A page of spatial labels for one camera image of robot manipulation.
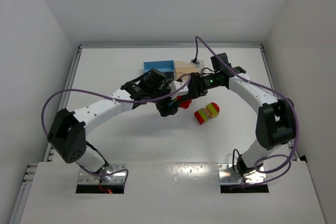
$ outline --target blue box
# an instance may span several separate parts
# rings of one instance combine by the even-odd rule
[[[162,60],[162,61],[144,61],[143,72],[146,73],[151,69],[157,69],[163,73],[172,72],[175,70],[173,60]]]

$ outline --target white platform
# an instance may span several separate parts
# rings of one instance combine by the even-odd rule
[[[215,51],[226,52],[233,66],[269,85],[258,48]],[[72,87],[110,94],[140,75],[143,61],[189,62],[194,52],[194,48],[83,49]],[[210,56],[200,50],[199,58],[207,67]],[[67,108],[95,101],[72,93]],[[219,105],[220,114],[199,126],[193,113],[210,102]],[[174,116],[161,118],[152,104],[118,115],[87,140],[109,161],[128,164],[124,195],[76,195],[79,168],[55,155],[52,163],[39,164],[21,223],[324,223],[304,162],[294,162],[288,175],[269,185],[268,194],[220,194],[216,163],[229,162],[234,148],[244,152],[255,139],[255,125],[254,111],[226,88],[210,90]],[[277,153],[288,154],[288,148]],[[267,161],[266,169],[280,162]]]

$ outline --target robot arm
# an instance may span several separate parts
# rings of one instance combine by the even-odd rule
[[[231,67],[226,54],[218,56]],[[281,144],[287,144],[295,137],[293,112],[284,100],[234,76],[216,57],[211,57],[211,61],[215,73],[206,76],[192,74],[188,94],[184,95],[182,100],[195,99],[206,95],[208,89],[225,86],[238,94],[257,113],[256,140],[237,161],[238,171],[243,176],[254,170],[254,164],[259,159],[268,157]],[[235,67],[233,70],[250,80],[241,67]]]
[[[97,150],[94,150],[86,142],[86,136],[97,126],[112,117],[132,110],[144,104],[148,99],[167,96],[166,99],[156,102],[156,107],[162,116],[165,108],[169,108],[169,114],[175,114],[177,108],[172,99],[177,95],[188,93],[188,88],[181,89],[182,82],[167,82],[165,75],[158,70],[151,70],[124,84],[120,89],[110,95],[113,100],[102,99],[84,108],[69,112],[67,109],[60,110],[54,119],[48,134],[48,140],[66,163],[76,162],[86,169],[98,172],[108,165]]]

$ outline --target metal base plate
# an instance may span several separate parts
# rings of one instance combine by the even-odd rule
[[[244,184],[250,185],[250,184],[257,184],[266,180],[266,174],[258,173],[255,170],[241,177],[239,174],[236,174],[233,171],[232,164],[218,164],[218,171],[219,171],[219,182],[221,186],[244,185]]]
[[[126,168],[126,164],[110,164],[109,169],[110,172],[117,171]],[[123,182],[126,177],[126,172],[116,173],[110,177],[104,177],[102,180],[103,185],[123,185]],[[87,174],[84,170],[80,170],[78,176],[78,185],[98,185],[99,179],[94,178],[92,175]]]

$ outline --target cable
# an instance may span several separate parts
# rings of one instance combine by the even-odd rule
[[[248,83],[251,83],[252,85],[254,86],[257,86],[257,87],[260,87],[262,89],[266,89],[270,92],[273,92],[275,94],[277,94],[278,96],[280,96],[281,98],[283,98],[285,100],[285,102],[288,103],[291,111],[293,112],[293,116],[294,116],[294,121],[295,121],[295,141],[294,141],[294,144],[293,144],[293,147],[292,147],[292,150],[289,154],[289,156],[287,157],[286,156],[286,160],[281,164],[279,165],[278,167],[274,168],[274,169],[271,169],[271,170],[266,170],[266,171],[261,171],[257,166],[260,162],[264,161],[265,159],[261,158],[259,160],[257,160],[254,164],[254,169],[259,172],[259,173],[264,173],[264,174],[270,174],[270,173],[274,173],[274,172],[277,172],[278,170],[284,168],[288,163],[291,162],[291,158],[294,156],[297,148],[298,148],[298,144],[299,144],[299,138],[300,138],[300,127],[299,127],[299,119],[298,119],[298,116],[296,114],[296,111],[294,109],[294,106],[292,105],[292,103],[289,101],[289,99],[284,96],[282,93],[278,92],[277,90],[274,90],[272,88],[269,88],[265,85],[262,85],[262,84],[259,84],[259,83],[256,83],[256,82],[253,82],[253,81],[250,81],[250,80],[247,80],[245,79],[244,77],[241,77],[239,74],[237,74],[228,64],[226,64],[225,62],[223,62],[221,60],[221,58],[211,49],[211,47],[200,37],[200,36],[195,36],[195,40],[199,40],[223,65],[226,69],[228,69],[234,76],[238,77],[239,79],[245,81],[245,82],[248,82]],[[198,44],[196,43],[196,52],[198,52]]]
[[[180,90],[184,89],[189,84],[189,82],[191,80],[190,74],[186,73],[186,74],[182,75],[180,78],[182,78],[184,76],[188,76],[187,81],[182,86],[180,86],[178,89],[176,89],[175,91],[173,91],[173,92],[171,92],[169,94],[166,94],[166,95],[164,95],[162,97],[158,97],[158,98],[154,98],[154,99],[149,99],[149,100],[142,100],[142,101],[133,101],[133,100],[123,100],[123,99],[112,98],[112,97],[110,97],[108,95],[99,94],[99,93],[95,93],[95,92],[88,91],[88,90],[83,90],[83,89],[64,89],[64,90],[57,91],[56,93],[52,94],[47,99],[47,101],[45,102],[45,104],[43,105],[42,112],[41,112],[41,124],[42,124],[43,131],[48,136],[48,131],[47,131],[47,128],[46,128],[46,125],[45,125],[45,122],[44,122],[44,113],[46,111],[46,107],[47,107],[48,103],[51,101],[52,98],[54,98],[58,94],[62,94],[64,92],[80,92],[80,93],[85,93],[85,94],[92,94],[92,95],[95,95],[97,97],[102,97],[102,98],[105,98],[107,100],[117,101],[117,102],[127,102],[127,103],[157,102],[157,101],[166,99],[168,97],[171,97],[172,95],[178,93]]]
[[[238,153],[238,157],[240,156],[239,150],[233,149],[233,153],[232,153],[232,170],[234,171],[235,174],[240,174],[240,173],[237,173],[236,170],[235,170],[235,153],[236,152]]]
[[[195,59],[192,60],[192,63],[197,63],[197,56],[198,56],[198,42],[197,42],[197,38],[195,37],[195,43],[196,43],[196,55],[195,55]]]
[[[99,154],[99,156],[105,161],[105,165],[107,165],[107,166],[110,165],[109,162],[104,158],[103,154],[101,154],[100,151],[97,150],[92,144],[90,144],[88,141],[86,141],[86,145]]]
[[[100,189],[101,191],[103,191],[105,194],[111,194],[111,193],[113,193],[110,189],[104,189],[104,188],[102,187],[101,183],[102,183],[102,180],[99,180],[99,189]]]
[[[103,191],[103,192],[106,194],[106,191],[104,190],[104,188],[101,187],[101,182],[102,182],[102,181],[100,180],[100,181],[99,181],[99,189],[100,189],[101,191]]]
[[[210,68],[203,68],[203,69],[201,70],[201,73],[202,73],[202,74],[210,74],[210,73],[204,73],[203,71],[204,71],[205,69],[207,69],[207,70],[209,70],[210,72],[213,72],[213,73],[216,72],[215,70],[212,70],[212,69],[210,69]]]

